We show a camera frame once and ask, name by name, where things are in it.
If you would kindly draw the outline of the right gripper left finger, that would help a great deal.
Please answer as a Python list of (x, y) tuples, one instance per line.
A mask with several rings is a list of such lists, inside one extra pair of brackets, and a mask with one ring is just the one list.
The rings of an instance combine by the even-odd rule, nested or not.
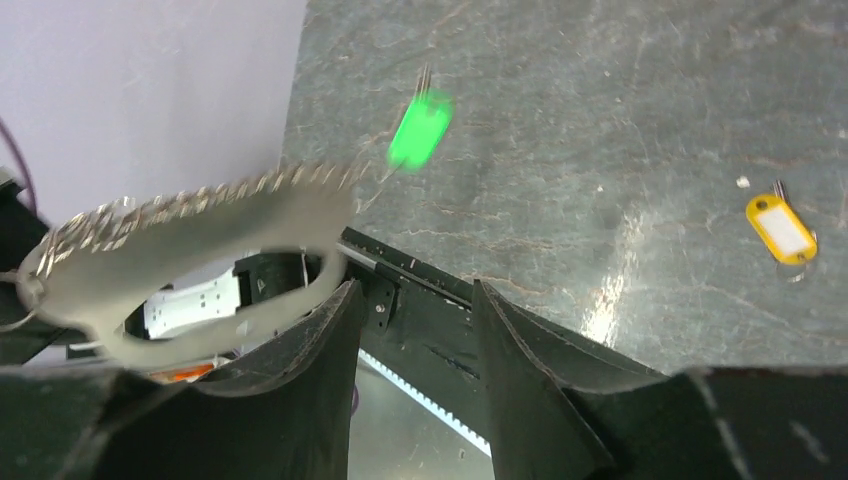
[(201, 479), (345, 479), (364, 295), (343, 283), (293, 330), (205, 377)]

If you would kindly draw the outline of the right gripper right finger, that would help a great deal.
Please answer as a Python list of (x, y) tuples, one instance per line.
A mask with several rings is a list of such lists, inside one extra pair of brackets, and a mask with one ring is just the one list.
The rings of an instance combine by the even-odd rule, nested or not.
[(618, 467), (569, 396), (628, 391), (663, 374), (547, 327), (480, 280), (472, 289), (472, 322), (496, 478), (590, 479)]

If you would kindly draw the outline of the green key tag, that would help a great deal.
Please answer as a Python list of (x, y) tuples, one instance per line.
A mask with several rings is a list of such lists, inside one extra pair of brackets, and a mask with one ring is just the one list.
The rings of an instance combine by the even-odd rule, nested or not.
[(425, 63), (387, 150), (387, 164), (392, 169), (418, 171), (426, 166), (452, 121), (454, 100), (445, 91), (434, 89), (432, 78), (432, 67)]

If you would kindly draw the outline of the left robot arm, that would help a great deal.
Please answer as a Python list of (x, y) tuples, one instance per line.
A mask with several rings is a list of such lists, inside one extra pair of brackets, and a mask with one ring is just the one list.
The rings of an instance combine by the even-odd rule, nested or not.
[(144, 340), (171, 338), (305, 287), (316, 279), (320, 267), (319, 258), (302, 253), (252, 255), (201, 284), (158, 291), (127, 319), (125, 329)]

